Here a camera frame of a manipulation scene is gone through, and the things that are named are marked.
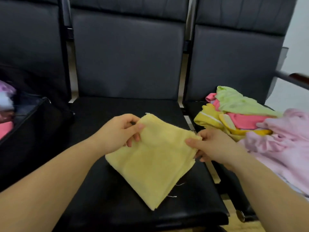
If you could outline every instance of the tile floor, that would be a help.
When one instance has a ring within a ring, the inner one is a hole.
[[[73,102],[78,97],[78,84],[77,84],[77,76],[76,76],[76,64],[75,64],[75,48],[73,42],[67,43],[67,49],[68,49],[68,60],[69,60],[69,70],[70,70],[70,81],[71,81],[71,90],[72,90],[72,100],[70,102]],[[181,74],[180,74],[180,85],[179,85],[179,94],[178,94],[178,103],[180,107],[183,107],[182,105],[182,99],[183,99],[183,90],[184,90],[184,82],[186,78],[186,71],[187,71],[187,62],[188,62],[188,55],[184,54],[182,59],[182,66],[181,66]],[[191,130],[194,131],[194,127],[192,125],[191,120],[188,116],[184,116],[188,125],[190,126]],[[211,162],[206,163],[215,183],[220,182],[220,178],[214,169],[214,166],[211,164]],[[236,210],[233,206],[233,203],[231,202],[228,197],[224,197],[223,201],[226,205],[226,208],[228,209],[230,213],[229,217],[229,225],[223,226],[224,229],[226,229],[228,232],[264,232],[262,225],[260,222],[247,222],[242,223],[240,220],[238,220],[236,215]],[[191,229],[185,229],[185,230],[175,230],[173,232],[202,232],[204,231],[204,228],[191,228]]]

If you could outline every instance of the light pink garment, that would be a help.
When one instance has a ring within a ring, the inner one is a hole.
[[[257,115],[242,115],[228,112],[236,128],[239,129],[257,129],[257,123],[264,122],[269,116],[257,116]]]
[[[217,93],[210,93],[205,99],[206,99],[207,102],[214,105],[216,111],[219,111],[220,102],[219,102],[218,99],[215,98],[216,95],[217,95]]]
[[[5,122],[0,124],[0,139],[13,129],[13,122]]]
[[[268,118],[257,126],[274,134],[248,132],[239,143],[273,172],[309,194],[309,113],[287,109],[282,118]]]

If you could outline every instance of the pile of clothes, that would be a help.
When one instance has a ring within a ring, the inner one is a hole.
[[[13,129],[14,106],[12,97],[16,89],[0,81],[0,139]]]
[[[206,100],[196,124],[226,132],[309,200],[309,113],[287,109],[282,115],[225,86]]]

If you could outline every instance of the yellow cloth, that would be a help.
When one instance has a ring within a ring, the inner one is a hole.
[[[208,103],[206,106],[202,106],[203,110],[200,111],[194,118],[194,122],[197,125],[203,126],[204,128],[215,127],[221,129],[223,132],[228,134],[233,140],[240,141],[246,137],[247,132],[255,132],[258,135],[270,135],[272,131],[269,129],[264,130],[240,130],[237,129],[231,120],[231,118],[223,112],[215,110],[214,105]]]
[[[256,100],[244,97],[235,89],[226,86],[217,87],[217,95],[215,96],[219,102],[219,110],[222,112],[231,112],[244,115],[261,115],[281,117],[282,113],[273,111]]]
[[[185,139],[201,137],[152,114],[145,115],[138,123],[146,125],[141,141],[105,157],[148,207],[155,210],[195,163],[193,157],[197,150],[187,146]]]

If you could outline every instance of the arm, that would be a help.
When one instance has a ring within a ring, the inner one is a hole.
[[[139,141],[138,117],[114,117],[97,133],[65,150],[0,193],[0,231],[52,231],[92,165],[124,144]]]
[[[196,157],[215,160],[232,170],[267,232],[309,230],[309,203],[269,168],[220,130],[202,130],[203,140],[188,139]]]

